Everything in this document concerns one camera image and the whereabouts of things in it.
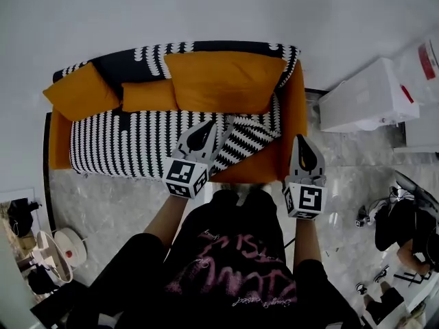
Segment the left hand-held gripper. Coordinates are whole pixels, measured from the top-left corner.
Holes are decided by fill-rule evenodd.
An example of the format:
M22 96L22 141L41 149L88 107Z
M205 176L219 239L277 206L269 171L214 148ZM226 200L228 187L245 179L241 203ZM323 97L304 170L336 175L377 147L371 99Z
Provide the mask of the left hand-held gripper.
M217 135L216 122L210 120L183 132L172 155L164 161L162 181L177 197L195 199L209 180L210 161Z

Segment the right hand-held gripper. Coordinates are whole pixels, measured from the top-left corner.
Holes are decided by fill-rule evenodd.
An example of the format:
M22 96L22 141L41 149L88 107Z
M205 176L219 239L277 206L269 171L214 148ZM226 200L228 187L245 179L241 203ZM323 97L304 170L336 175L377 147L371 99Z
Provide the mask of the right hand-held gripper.
M324 170L324 157L318 147L307 136L296 135L289 165L290 175L283 181L288 217L314 220L324 212L327 201ZM303 171L313 177L299 178Z

